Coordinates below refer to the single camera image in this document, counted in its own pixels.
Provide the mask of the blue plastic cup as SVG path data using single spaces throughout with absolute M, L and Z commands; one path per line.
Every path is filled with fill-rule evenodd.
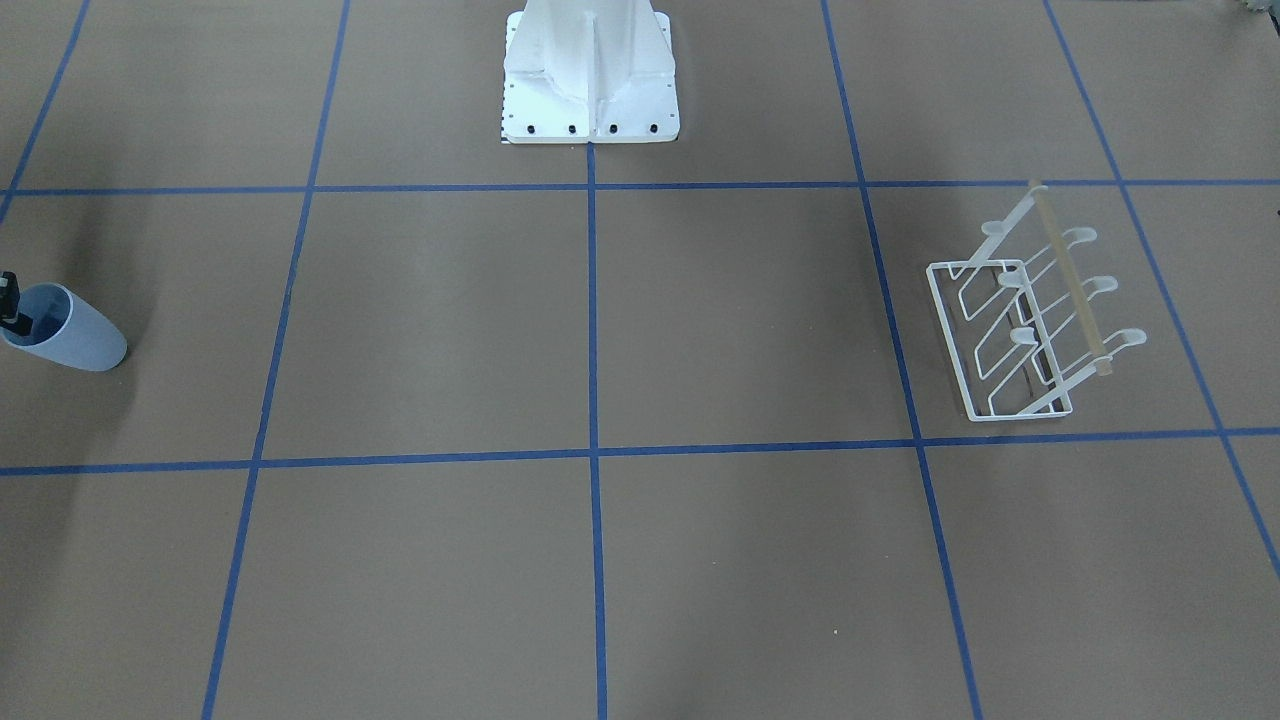
M 31 319 L 28 334 L 3 327 L 3 342 L 51 363 L 83 372 L 109 372 L 125 357 L 123 333 L 65 286 L 32 284 L 20 291 L 17 311 Z

